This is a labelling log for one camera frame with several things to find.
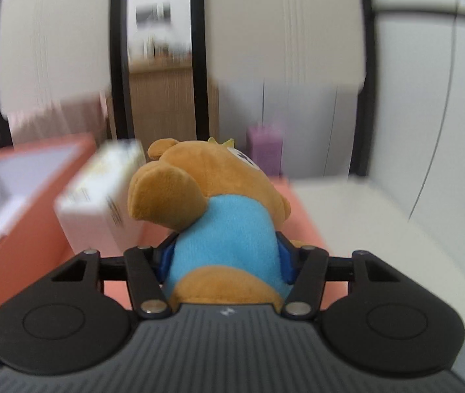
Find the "white cardboard box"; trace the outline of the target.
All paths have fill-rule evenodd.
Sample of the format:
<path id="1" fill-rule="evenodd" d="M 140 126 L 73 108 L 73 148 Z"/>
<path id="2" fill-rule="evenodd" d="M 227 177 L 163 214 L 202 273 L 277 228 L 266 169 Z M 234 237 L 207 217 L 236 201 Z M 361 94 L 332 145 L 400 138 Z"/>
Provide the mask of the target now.
<path id="1" fill-rule="evenodd" d="M 129 215 L 127 194 L 144 164 L 140 141 L 106 141 L 55 199 L 55 215 L 74 253 L 94 249 L 103 257 L 120 256 L 139 243 L 144 223 Z"/>

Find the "brown plush toy blue shirt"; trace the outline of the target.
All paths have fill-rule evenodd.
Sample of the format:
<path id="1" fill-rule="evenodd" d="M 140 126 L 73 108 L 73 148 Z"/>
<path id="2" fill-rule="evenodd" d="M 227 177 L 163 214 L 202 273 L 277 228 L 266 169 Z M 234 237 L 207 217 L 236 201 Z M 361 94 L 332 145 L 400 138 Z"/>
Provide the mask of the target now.
<path id="1" fill-rule="evenodd" d="M 277 231 L 291 205 L 231 142 L 158 139 L 133 175 L 129 215 L 175 233 L 164 294 L 182 304 L 267 304 L 291 289 Z"/>

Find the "pink purple gift box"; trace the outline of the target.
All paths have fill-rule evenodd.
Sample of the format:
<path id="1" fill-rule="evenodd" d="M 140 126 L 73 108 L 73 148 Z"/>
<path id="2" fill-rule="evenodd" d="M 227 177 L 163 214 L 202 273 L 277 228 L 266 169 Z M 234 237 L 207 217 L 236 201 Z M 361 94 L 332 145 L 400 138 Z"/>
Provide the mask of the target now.
<path id="1" fill-rule="evenodd" d="M 249 127 L 246 132 L 246 151 L 268 177 L 281 175 L 283 136 L 280 130 L 262 124 Z"/>

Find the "salmon pink storage box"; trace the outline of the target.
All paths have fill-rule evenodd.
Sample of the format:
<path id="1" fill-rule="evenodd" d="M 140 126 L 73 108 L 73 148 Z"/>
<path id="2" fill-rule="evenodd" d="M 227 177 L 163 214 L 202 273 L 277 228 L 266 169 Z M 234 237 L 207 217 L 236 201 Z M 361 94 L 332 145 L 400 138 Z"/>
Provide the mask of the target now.
<path id="1" fill-rule="evenodd" d="M 54 203 L 96 151 L 69 157 L 67 169 L 55 168 L 51 146 L 0 154 L 0 306 L 76 254 Z M 278 232 L 301 247 L 307 236 L 296 224 L 295 205 L 288 202 L 291 214 Z"/>

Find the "wooden drawer cabinet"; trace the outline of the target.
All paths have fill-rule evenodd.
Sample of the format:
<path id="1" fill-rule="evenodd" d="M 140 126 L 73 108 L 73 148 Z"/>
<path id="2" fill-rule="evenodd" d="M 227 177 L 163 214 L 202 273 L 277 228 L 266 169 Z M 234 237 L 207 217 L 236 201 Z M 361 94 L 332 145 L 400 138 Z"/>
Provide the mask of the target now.
<path id="1" fill-rule="evenodd" d="M 132 60 L 129 87 L 135 137 L 144 149 L 157 139 L 196 138 L 190 60 Z"/>

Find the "beige chair right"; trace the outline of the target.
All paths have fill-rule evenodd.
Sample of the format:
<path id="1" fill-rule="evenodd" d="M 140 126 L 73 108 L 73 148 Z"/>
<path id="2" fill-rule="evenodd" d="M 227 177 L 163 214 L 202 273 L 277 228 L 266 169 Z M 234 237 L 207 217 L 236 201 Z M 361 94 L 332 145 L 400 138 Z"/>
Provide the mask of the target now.
<path id="1" fill-rule="evenodd" d="M 206 79 L 316 84 L 358 91 L 349 172 L 371 165 L 377 56 L 372 0 L 190 0 L 197 136 L 210 134 Z"/>

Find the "beige chair near bed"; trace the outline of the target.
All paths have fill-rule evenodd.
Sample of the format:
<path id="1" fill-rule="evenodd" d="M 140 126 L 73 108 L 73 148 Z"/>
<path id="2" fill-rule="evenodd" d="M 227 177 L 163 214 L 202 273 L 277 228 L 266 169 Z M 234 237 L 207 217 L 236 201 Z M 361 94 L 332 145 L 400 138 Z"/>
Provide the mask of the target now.
<path id="1" fill-rule="evenodd" d="M 0 147 L 9 115 L 101 92 L 132 139 L 126 21 L 127 0 L 0 0 Z"/>

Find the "wall power socket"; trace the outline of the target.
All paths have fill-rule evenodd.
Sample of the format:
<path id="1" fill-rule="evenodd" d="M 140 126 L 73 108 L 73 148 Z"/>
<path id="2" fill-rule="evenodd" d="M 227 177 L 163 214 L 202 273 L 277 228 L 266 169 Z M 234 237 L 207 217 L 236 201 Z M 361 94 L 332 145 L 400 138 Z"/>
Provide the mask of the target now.
<path id="1" fill-rule="evenodd" d="M 156 24 L 171 23 L 171 5 L 169 3 L 157 3 L 142 5 L 135 9 L 135 21 L 139 27 L 147 27 Z"/>

